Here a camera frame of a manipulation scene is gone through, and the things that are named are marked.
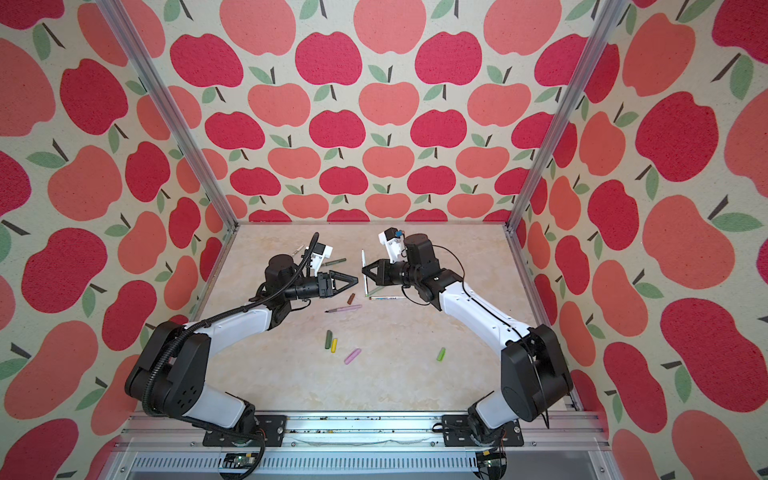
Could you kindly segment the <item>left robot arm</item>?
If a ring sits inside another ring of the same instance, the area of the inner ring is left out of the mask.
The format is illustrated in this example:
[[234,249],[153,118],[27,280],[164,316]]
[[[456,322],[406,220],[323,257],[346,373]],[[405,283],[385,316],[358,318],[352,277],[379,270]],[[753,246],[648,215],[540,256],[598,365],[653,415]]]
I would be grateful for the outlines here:
[[253,405],[206,385],[211,358],[279,326],[294,311],[294,301],[332,298],[357,283],[356,276],[316,272],[290,255],[276,255],[248,303],[198,322],[157,326],[126,379],[125,393],[149,416],[254,436],[260,427]]

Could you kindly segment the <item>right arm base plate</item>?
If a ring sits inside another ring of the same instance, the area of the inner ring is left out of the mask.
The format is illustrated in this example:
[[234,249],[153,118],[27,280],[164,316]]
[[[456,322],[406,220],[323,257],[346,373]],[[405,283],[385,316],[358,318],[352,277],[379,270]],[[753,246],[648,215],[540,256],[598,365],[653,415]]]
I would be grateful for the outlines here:
[[496,448],[522,447],[525,444],[517,420],[489,428],[473,415],[443,415],[432,426],[432,432],[442,435],[446,447]]

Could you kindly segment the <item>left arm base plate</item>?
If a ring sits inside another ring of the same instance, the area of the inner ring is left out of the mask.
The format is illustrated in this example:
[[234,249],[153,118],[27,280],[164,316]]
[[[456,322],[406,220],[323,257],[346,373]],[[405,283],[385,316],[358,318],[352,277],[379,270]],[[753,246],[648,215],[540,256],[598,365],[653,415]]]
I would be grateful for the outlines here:
[[250,414],[232,429],[220,427],[206,432],[205,447],[256,448],[280,447],[286,433],[286,415]]

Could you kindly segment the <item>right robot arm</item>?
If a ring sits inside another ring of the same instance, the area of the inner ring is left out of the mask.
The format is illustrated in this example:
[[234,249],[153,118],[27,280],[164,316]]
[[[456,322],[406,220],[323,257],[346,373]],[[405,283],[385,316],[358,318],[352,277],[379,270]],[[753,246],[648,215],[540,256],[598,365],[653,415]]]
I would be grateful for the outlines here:
[[463,273],[444,268],[437,246],[423,233],[407,235],[396,228],[379,234],[387,257],[363,267],[378,286],[416,290],[421,306],[432,306],[459,320],[500,359],[500,387],[468,409],[468,424],[479,442],[506,424],[531,422],[568,396],[573,380],[554,331],[513,319],[481,298]]

